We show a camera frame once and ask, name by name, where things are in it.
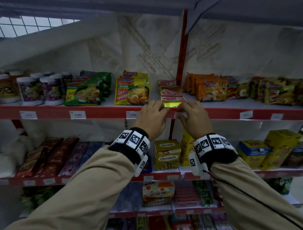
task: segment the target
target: khaki long-sleeve shirt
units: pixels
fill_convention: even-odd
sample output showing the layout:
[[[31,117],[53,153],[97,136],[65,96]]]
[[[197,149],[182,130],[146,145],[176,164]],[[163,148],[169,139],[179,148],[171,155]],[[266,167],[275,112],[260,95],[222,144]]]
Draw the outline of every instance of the khaki long-sleeve shirt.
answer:
[[[246,191],[303,226],[300,213],[270,188],[240,158],[231,164],[214,163],[212,173]],[[100,230],[119,193],[134,174],[130,160],[119,152],[99,149],[52,198],[26,219],[6,230]],[[297,230],[293,224],[234,188],[217,182],[225,210],[235,230]]]

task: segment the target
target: shelf bracket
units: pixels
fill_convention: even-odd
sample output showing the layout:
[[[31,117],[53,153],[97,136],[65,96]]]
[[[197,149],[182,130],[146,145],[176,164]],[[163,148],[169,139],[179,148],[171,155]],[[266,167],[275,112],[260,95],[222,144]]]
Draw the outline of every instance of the shelf bracket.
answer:
[[[185,34],[188,34],[200,17],[221,0],[200,0],[193,10],[188,10]]]

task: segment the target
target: red snack packet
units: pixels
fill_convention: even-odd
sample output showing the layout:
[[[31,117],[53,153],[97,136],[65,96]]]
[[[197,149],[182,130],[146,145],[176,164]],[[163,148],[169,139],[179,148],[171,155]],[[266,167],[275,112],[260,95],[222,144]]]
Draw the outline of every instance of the red snack packet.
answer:
[[[63,141],[63,138],[49,138],[42,142],[40,147],[46,147],[47,152],[40,156],[39,160],[39,167],[35,172],[35,176],[38,176],[42,173],[42,170],[44,168],[44,165],[46,164],[49,156],[52,154],[52,152],[57,148]]]
[[[67,138],[65,141],[63,141],[63,143],[56,148],[49,157],[41,173],[41,177],[57,176],[78,142],[79,138],[75,137]]]
[[[46,147],[39,147],[37,150],[27,154],[24,164],[15,175],[15,178],[32,177],[41,163],[41,156],[44,156],[46,153]]]

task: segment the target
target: beige sleeve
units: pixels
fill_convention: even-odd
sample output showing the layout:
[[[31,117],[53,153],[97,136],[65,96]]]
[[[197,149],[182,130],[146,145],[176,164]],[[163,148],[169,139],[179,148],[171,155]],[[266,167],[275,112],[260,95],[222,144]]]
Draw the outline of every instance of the beige sleeve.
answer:
[[[238,158],[231,164],[214,163],[213,175],[247,192],[303,227],[303,218],[296,208],[255,174]],[[235,230],[298,230],[289,221],[239,192],[217,181],[230,223]]]
[[[6,230],[104,229],[133,174],[134,165],[126,156],[101,148],[58,193]]]

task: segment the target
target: wire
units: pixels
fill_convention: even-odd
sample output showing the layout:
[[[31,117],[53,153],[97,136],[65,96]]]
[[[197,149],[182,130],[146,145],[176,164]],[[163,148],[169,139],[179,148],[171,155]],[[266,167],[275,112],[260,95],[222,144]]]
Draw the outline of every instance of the wire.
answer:
[[[259,204],[265,206],[266,208],[268,208],[269,210],[277,213],[279,216],[283,217],[284,219],[288,220],[289,222],[291,222],[293,225],[295,225],[296,227],[298,227],[299,229],[302,229],[303,230],[303,227],[301,227],[300,225],[298,225],[296,222],[294,222],[293,220],[291,220],[290,218],[288,218],[287,216],[285,216],[284,214],[274,210],[272,207],[270,207],[269,205],[263,203],[262,201],[258,200],[257,198],[253,197],[252,195],[248,194],[247,192],[244,192],[243,190],[239,189],[238,187],[234,186],[233,184],[227,182],[227,181],[224,181],[224,180],[220,180],[220,179],[217,179],[216,177],[214,177],[213,175],[211,175],[209,172],[207,172],[206,170],[203,170],[203,172],[206,172],[208,173],[211,177],[213,177],[216,181],[220,181],[224,184],[227,184],[235,189],[237,189],[238,191],[244,193],[245,195],[247,195],[248,197],[252,198],[253,200],[257,201]]]

